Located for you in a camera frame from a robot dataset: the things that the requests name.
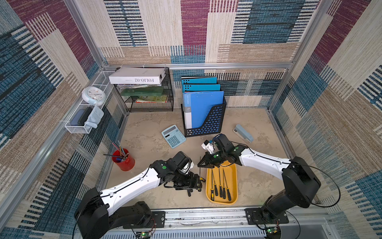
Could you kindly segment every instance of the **light blue calculator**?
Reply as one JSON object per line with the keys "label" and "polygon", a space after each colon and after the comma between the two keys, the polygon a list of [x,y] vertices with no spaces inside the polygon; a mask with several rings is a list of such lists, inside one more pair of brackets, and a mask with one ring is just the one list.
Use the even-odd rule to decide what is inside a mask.
{"label": "light blue calculator", "polygon": [[172,125],[163,130],[162,135],[171,148],[178,147],[181,143],[186,141],[186,137],[180,132],[176,125]]}

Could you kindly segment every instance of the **patterned wall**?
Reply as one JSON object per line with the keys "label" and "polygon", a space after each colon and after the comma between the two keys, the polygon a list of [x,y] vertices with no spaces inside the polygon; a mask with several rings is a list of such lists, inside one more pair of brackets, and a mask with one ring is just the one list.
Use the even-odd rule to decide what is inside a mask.
{"label": "patterned wall", "polygon": [[[330,174],[342,238],[382,236],[382,2],[335,0],[273,110],[294,153]],[[320,173],[324,205],[337,188]]]}
{"label": "patterned wall", "polygon": [[[0,200],[97,71],[63,0],[0,0]],[[0,238],[69,238],[123,119],[110,95],[97,129],[67,133]]]}
{"label": "patterned wall", "polygon": [[268,107],[285,69],[170,70],[174,108],[182,104],[181,76],[216,76],[224,91],[227,107]]}
{"label": "patterned wall", "polygon": [[[76,0],[109,65],[292,60],[319,0]],[[218,76],[228,107],[267,107],[284,69],[174,70]]]}
{"label": "patterned wall", "polygon": [[1,200],[98,67],[62,0],[0,8]]}
{"label": "patterned wall", "polygon": [[74,211],[83,195],[98,187],[124,118],[113,93],[90,134],[66,133],[48,163],[0,233],[1,239],[71,238]]}

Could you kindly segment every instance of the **yellow tray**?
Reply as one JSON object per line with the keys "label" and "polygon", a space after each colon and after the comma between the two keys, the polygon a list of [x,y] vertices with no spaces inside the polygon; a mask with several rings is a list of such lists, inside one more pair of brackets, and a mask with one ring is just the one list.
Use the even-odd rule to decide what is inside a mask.
{"label": "yellow tray", "polygon": [[[225,161],[224,163],[222,163],[223,166],[227,166],[229,164],[230,163],[228,161]],[[221,185],[223,188],[223,169],[224,169],[224,173],[225,173],[225,176],[227,179],[227,185],[225,186],[225,194],[226,194],[225,199],[220,197],[220,190],[219,190],[219,185],[220,185],[220,183],[219,183],[219,170],[220,170]],[[214,201],[211,200],[211,188],[214,188],[214,192],[215,192],[215,186],[211,182],[212,171],[214,172],[214,178],[215,178],[216,187],[217,187],[217,191],[218,191],[218,196],[216,196],[214,194],[214,198],[215,198]],[[230,189],[231,201],[228,200],[227,186]],[[233,164],[233,165],[228,166],[228,167],[220,167],[220,168],[214,167],[213,169],[207,170],[206,196],[207,196],[208,200],[210,200],[213,203],[219,203],[219,204],[225,204],[225,205],[232,205],[232,204],[236,203],[236,201],[238,199],[238,177],[237,177],[237,171],[236,171],[236,164]]]}

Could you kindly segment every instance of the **gray stapler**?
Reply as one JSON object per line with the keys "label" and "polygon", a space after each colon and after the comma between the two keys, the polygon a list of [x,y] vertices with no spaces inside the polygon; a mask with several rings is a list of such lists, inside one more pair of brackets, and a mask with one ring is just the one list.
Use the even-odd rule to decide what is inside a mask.
{"label": "gray stapler", "polygon": [[241,125],[237,124],[233,129],[233,132],[237,134],[242,140],[245,142],[251,143],[253,141],[253,137],[250,133],[248,133]]}

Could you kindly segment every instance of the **white robotic arm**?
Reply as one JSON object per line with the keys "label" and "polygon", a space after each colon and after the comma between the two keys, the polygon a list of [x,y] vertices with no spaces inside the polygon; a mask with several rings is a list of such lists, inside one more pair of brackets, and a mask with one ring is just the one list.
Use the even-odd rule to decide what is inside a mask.
{"label": "white robotic arm", "polygon": [[166,188],[187,190],[202,189],[203,178],[190,169],[194,166],[183,152],[167,161],[157,160],[137,176],[109,189],[98,192],[92,188],[85,193],[74,217],[83,239],[101,238],[108,230],[125,225],[146,226],[152,212],[145,202],[123,206],[139,194],[163,184]]}
{"label": "white robotic arm", "polygon": [[[213,143],[217,146],[217,152],[212,150]],[[263,222],[274,223],[278,215],[293,206],[309,207],[321,186],[316,175],[300,157],[294,157],[293,160],[282,159],[254,151],[247,145],[234,146],[224,134],[205,141],[202,147],[208,152],[198,163],[198,167],[221,167],[223,162],[228,161],[231,164],[254,167],[284,182],[285,189],[271,195],[261,207],[258,221],[261,219]]]}
{"label": "white robotic arm", "polygon": [[289,159],[273,157],[267,154],[254,151],[249,148],[246,148],[241,152],[239,160],[241,165],[243,166],[254,167],[263,172],[267,172],[280,180],[283,180],[283,169],[288,167],[288,164],[284,163],[290,163]]}
{"label": "white robotic arm", "polygon": [[118,208],[139,194],[158,187],[159,183],[160,178],[158,178],[158,173],[155,169],[147,168],[134,178],[115,187],[102,190],[100,196],[104,204],[109,205],[107,211],[109,215],[112,215]]}
{"label": "white robotic arm", "polygon": [[[258,212],[259,220],[274,223],[278,215],[293,206],[308,207],[316,195],[321,183],[299,157],[293,160],[280,159],[256,152],[246,145],[234,146],[223,134],[212,139],[218,151],[214,152],[213,144],[204,144],[209,151],[198,163],[198,167],[220,167],[225,161],[238,165],[254,167],[267,172],[284,182],[285,189],[271,195]],[[199,175],[190,171],[193,163],[183,152],[178,152],[167,161],[157,160],[146,170],[132,179],[115,187],[98,192],[90,189],[78,206],[74,217],[83,239],[101,238],[108,230],[124,225],[147,226],[152,212],[145,202],[133,206],[123,206],[139,194],[163,184],[166,188],[187,190],[189,196],[193,189],[202,189]]]}

